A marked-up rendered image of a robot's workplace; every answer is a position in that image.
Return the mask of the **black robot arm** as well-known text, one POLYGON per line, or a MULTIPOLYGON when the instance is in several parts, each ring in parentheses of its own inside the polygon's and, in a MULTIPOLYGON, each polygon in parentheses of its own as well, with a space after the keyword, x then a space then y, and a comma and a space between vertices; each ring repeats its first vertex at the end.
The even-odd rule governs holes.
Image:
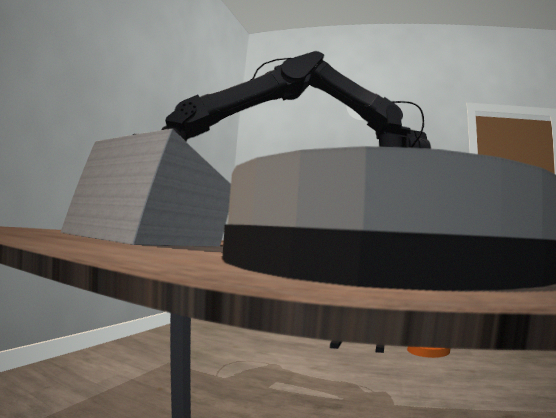
POLYGON ((210 126, 220 120, 247 108, 280 98, 283 101, 297 99, 310 85, 357 112, 375 130, 379 147, 410 148, 420 131, 402 126, 403 112, 400 107, 342 75, 323 58, 323 53, 313 51, 287 59, 274 70, 250 81, 216 93, 185 99, 166 117, 166 126, 162 130, 173 129, 187 141, 209 131, 210 126))

